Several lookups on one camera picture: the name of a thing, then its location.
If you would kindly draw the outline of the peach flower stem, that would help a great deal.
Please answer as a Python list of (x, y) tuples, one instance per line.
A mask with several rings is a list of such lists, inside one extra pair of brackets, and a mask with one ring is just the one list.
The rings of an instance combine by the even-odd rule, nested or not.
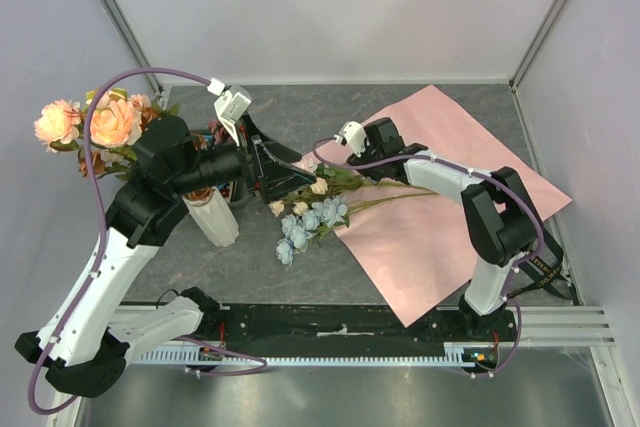
[(374, 182), (349, 169), (316, 163), (311, 157), (294, 166), (314, 174), (316, 181), (270, 203), (269, 208), (275, 217), (288, 211), (302, 216), (307, 211), (316, 210), (325, 223), (346, 223), (351, 215), (374, 206), (395, 200), (437, 196), (433, 190), (408, 186), (400, 181)]

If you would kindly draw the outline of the blue hydrangea stem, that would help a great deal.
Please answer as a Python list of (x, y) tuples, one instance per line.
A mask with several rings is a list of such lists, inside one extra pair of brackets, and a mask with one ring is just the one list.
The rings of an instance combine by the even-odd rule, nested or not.
[(392, 200), (384, 197), (348, 202), (343, 196), (335, 196), (312, 203), (295, 202), (292, 212), (280, 220), (282, 238), (275, 247), (278, 261), (290, 266), (294, 256), (306, 252), (312, 241), (320, 243), (337, 228), (348, 228), (355, 214)]

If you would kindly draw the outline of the purple pink wrapping paper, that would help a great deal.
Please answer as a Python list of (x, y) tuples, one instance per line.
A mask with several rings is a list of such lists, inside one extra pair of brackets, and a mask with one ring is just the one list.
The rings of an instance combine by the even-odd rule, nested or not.
[[(567, 206), (571, 199), (532, 170), (526, 154), (513, 153), (503, 139), (488, 129), (496, 121), (507, 133), (522, 136), (513, 104), (504, 86), (491, 85), (492, 98), (476, 95), (481, 86), (402, 87), (403, 100), (376, 101), (371, 112), (358, 111), (364, 95), (322, 99), (310, 104), (305, 119), (312, 131), (311, 147), (338, 132), (349, 120), (367, 122), (391, 118), (408, 144), (427, 146), (445, 159), (469, 167), (515, 169), (521, 176), (542, 219)], [(385, 203), (356, 214), (337, 237), (351, 251), (399, 320), (410, 325), (466, 284), (477, 254), (469, 240), (464, 213), (444, 196), (421, 197), (414, 189), (364, 188), (352, 199), (384, 198)]]

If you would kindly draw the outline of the large peach peony stem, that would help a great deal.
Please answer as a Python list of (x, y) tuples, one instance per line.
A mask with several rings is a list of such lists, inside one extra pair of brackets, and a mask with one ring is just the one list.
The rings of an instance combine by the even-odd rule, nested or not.
[(89, 115), (95, 95), (90, 91), (84, 102), (57, 100), (42, 108), (34, 122), (34, 135), (48, 152), (74, 153), (78, 163), (78, 150), (83, 148), (88, 167), (93, 149), (133, 151), (151, 121), (179, 113), (177, 104), (165, 108), (144, 94), (130, 95), (115, 88), (101, 97)]

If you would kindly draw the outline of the brown orange flower stem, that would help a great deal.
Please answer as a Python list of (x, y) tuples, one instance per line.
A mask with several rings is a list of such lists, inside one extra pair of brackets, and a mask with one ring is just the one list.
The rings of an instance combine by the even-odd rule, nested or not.
[[(108, 175), (127, 181), (135, 173), (137, 162), (133, 151), (124, 148), (99, 149), (95, 148), (91, 154), (93, 171), (97, 179)], [(78, 150), (79, 171), (83, 178), (88, 178), (88, 167), (83, 148)], [(193, 202), (205, 202), (213, 196), (213, 188), (206, 187), (186, 194), (186, 198)]]

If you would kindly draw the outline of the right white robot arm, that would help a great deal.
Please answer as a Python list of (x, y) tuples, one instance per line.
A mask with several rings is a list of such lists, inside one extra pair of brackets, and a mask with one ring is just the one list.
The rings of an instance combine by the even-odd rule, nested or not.
[(423, 187), (461, 205), (478, 260), (457, 324), (465, 338), (483, 339), (505, 308), (513, 270), (544, 246), (543, 222), (518, 172), (477, 170), (422, 144), (407, 145), (388, 117), (367, 125), (350, 122), (342, 136), (351, 149), (347, 164), (368, 179)]

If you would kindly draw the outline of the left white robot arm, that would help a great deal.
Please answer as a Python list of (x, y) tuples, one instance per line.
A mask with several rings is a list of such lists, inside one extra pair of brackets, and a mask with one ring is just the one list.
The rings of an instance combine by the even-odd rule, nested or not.
[(158, 118), (134, 144), (132, 177), (103, 213), (82, 274), (49, 323), (15, 343), (56, 391), (95, 398), (156, 347), (190, 334), (198, 340), (216, 335), (218, 306), (196, 287), (131, 321), (111, 319), (139, 272), (187, 215), (187, 194), (240, 181), (271, 203), (315, 182), (314, 174), (297, 167), (299, 153), (261, 133), (249, 115), (241, 123), (245, 142), (202, 150), (181, 118)]

